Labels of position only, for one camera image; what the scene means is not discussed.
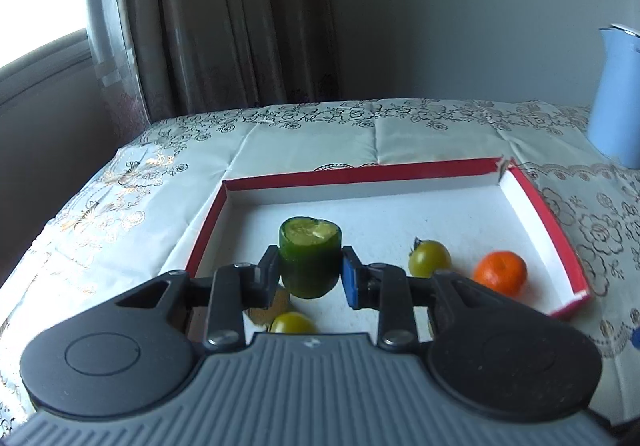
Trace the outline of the blue electric kettle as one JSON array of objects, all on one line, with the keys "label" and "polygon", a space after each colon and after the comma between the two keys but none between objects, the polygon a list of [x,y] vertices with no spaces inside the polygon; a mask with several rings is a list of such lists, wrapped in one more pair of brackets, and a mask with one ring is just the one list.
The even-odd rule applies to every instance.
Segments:
[{"label": "blue electric kettle", "polygon": [[601,28],[604,66],[589,118],[588,140],[625,168],[639,169],[639,32]]}]

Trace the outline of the window frame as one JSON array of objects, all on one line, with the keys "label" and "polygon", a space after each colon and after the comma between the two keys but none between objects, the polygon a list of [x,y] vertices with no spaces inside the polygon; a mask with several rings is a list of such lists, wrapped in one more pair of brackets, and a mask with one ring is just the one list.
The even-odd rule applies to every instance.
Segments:
[{"label": "window frame", "polygon": [[38,47],[1,68],[1,105],[45,80],[90,60],[91,52],[85,29]]}]

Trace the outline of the small green tomato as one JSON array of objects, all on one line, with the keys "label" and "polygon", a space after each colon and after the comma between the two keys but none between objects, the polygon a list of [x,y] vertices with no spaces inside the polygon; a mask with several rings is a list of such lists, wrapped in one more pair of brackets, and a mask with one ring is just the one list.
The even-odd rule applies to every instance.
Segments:
[{"label": "small green tomato", "polygon": [[273,319],[269,331],[286,334],[315,334],[317,328],[314,322],[304,314],[286,312]]}]

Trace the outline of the brown curtain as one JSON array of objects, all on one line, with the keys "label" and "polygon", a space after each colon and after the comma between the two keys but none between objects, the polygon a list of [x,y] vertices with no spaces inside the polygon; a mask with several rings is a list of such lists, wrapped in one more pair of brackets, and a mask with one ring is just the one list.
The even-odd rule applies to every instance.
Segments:
[{"label": "brown curtain", "polygon": [[330,0],[87,0],[88,39],[120,134],[228,109],[337,98]]}]

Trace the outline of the green cucumber chunk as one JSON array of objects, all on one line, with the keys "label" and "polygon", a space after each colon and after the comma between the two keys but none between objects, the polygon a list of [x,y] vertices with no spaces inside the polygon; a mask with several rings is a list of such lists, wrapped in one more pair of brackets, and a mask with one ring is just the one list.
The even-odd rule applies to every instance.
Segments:
[{"label": "green cucumber chunk", "polygon": [[296,216],[279,229],[280,276],[293,296],[317,299],[330,292],[341,275],[342,230],[337,224]]}]

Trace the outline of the red cardboard tray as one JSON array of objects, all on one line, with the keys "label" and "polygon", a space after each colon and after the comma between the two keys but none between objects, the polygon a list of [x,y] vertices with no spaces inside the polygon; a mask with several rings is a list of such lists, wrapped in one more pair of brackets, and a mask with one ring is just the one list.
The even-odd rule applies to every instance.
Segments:
[{"label": "red cardboard tray", "polygon": [[224,180],[186,261],[193,277],[257,262],[288,218],[337,224],[363,263],[408,264],[416,238],[441,242],[469,276],[491,251],[512,251],[528,278],[518,299],[567,317],[591,292],[572,245],[528,176],[500,158],[363,166]]}]

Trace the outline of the dark sugarcane piece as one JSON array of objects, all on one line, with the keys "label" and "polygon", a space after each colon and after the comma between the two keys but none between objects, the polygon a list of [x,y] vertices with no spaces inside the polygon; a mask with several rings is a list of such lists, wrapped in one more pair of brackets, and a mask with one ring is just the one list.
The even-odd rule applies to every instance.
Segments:
[{"label": "dark sugarcane piece", "polygon": [[246,311],[246,314],[254,325],[269,327],[277,317],[286,313],[290,307],[291,300],[288,290],[279,286],[267,308],[252,307]]}]

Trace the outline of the large orange mandarin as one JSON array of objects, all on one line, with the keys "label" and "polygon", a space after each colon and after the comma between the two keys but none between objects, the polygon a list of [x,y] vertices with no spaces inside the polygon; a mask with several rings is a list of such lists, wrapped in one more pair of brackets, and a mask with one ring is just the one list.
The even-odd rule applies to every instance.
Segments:
[{"label": "large orange mandarin", "polygon": [[519,255],[511,251],[495,251],[478,262],[472,279],[503,296],[514,298],[523,289],[527,277],[527,265]]}]

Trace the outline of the floral tablecloth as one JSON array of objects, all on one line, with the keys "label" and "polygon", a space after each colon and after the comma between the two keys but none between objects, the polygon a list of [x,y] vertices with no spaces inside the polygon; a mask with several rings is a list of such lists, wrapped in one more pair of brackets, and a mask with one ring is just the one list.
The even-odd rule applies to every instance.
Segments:
[{"label": "floral tablecloth", "polygon": [[160,121],[120,148],[44,225],[1,290],[1,431],[32,413],[18,373],[45,328],[186,264],[227,178],[512,157],[582,261],[575,317],[603,376],[592,408],[639,414],[639,175],[587,140],[585,107],[426,98],[271,106]]}]

